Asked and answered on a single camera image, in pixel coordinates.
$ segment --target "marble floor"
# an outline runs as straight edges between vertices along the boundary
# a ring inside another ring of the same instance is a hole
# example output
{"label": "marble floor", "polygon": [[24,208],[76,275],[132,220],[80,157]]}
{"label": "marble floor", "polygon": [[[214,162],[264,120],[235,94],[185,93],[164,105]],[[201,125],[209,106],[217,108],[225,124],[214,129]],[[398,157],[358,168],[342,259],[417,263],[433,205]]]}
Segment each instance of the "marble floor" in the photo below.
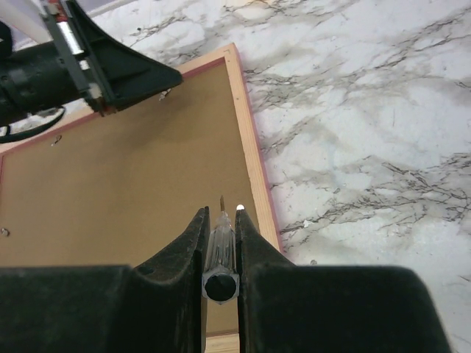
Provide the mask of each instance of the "marble floor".
{"label": "marble floor", "polygon": [[137,0],[95,21],[173,66],[234,42],[288,258],[414,269],[471,352],[471,0]]}

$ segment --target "black wire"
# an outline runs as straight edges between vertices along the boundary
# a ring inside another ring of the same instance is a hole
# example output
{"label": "black wire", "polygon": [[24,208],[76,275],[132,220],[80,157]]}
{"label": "black wire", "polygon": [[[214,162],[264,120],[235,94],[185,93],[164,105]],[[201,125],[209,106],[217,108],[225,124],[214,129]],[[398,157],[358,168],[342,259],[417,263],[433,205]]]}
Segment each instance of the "black wire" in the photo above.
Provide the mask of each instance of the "black wire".
{"label": "black wire", "polygon": [[42,132],[45,132],[46,130],[52,128],[55,124],[57,124],[65,115],[65,108],[61,107],[62,112],[54,119],[52,119],[50,122],[33,127],[32,129],[24,130],[22,132],[17,132],[16,134],[11,134],[11,126],[3,126],[7,128],[7,132],[5,135],[0,136],[0,144],[2,143],[10,143],[10,142],[17,142],[21,140],[26,140],[27,138],[33,138],[36,135],[39,135]]}

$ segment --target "cork board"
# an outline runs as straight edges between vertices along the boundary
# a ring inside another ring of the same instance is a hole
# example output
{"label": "cork board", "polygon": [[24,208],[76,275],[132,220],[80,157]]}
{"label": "cork board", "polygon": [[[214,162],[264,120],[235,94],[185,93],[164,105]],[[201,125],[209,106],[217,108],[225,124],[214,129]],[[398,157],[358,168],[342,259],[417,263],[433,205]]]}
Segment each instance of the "cork board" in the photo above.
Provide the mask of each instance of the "cork board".
{"label": "cork board", "polygon": [[[214,224],[221,195],[232,217],[244,204],[256,225],[261,215],[265,228],[273,224],[263,211],[272,211],[269,203],[256,205],[268,193],[265,185],[254,193],[227,62],[238,63],[234,54],[220,51],[162,101],[82,118],[5,151],[0,226],[10,236],[0,239],[0,265],[136,266],[175,239],[200,207],[210,207]],[[236,301],[208,305],[209,335],[237,329]]]}

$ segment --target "wooden strip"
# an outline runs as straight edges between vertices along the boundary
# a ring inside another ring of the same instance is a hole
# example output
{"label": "wooden strip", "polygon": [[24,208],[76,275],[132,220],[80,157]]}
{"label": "wooden strip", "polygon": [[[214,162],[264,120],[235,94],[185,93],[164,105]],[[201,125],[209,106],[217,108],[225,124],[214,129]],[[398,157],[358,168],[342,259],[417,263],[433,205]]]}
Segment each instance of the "wooden strip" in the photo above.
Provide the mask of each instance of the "wooden strip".
{"label": "wooden strip", "polygon": [[235,114],[237,115],[238,128],[241,132],[242,146],[252,186],[252,195],[257,211],[260,233],[272,246],[280,251],[282,247],[278,237],[272,197],[267,189],[268,182],[266,180],[263,159],[260,154],[260,146],[258,145],[257,129],[252,118],[235,44],[230,44],[224,48],[224,57],[229,74],[230,88],[233,92]]}
{"label": "wooden strip", "polygon": [[239,353],[238,334],[206,338],[206,353]]}
{"label": "wooden strip", "polygon": [[224,49],[226,46],[219,48],[211,53],[192,59],[178,67],[178,71],[182,73],[183,77],[193,76],[201,71],[204,71],[212,65],[217,65],[224,62]]}

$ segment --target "screwdriver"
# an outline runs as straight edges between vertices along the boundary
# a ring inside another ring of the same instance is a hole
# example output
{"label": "screwdriver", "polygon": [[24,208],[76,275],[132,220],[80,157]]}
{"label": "screwdriver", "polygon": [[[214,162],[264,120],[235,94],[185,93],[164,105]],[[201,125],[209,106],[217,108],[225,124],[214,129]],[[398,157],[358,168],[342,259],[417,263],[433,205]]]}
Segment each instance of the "screwdriver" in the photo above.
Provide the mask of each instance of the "screwdriver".
{"label": "screwdriver", "polygon": [[221,196],[221,214],[209,235],[208,252],[202,275],[202,295],[218,304],[224,304],[239,293],[236,270],[236,234]]}

